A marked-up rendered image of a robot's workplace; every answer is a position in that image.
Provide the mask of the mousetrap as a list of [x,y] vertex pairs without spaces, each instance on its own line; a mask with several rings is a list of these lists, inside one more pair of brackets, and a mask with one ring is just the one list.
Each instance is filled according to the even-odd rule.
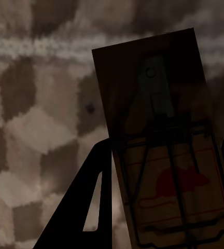
[[224,159],[194,28],[92,55],[132,249],[224,249]]

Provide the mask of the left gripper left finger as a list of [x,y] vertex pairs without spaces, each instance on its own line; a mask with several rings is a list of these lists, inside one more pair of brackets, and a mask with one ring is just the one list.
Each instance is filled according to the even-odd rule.
[[[92,148],[33,249],[112,249],[112,156],[111,138]],[[102,171],[98,229],[83,231]]]

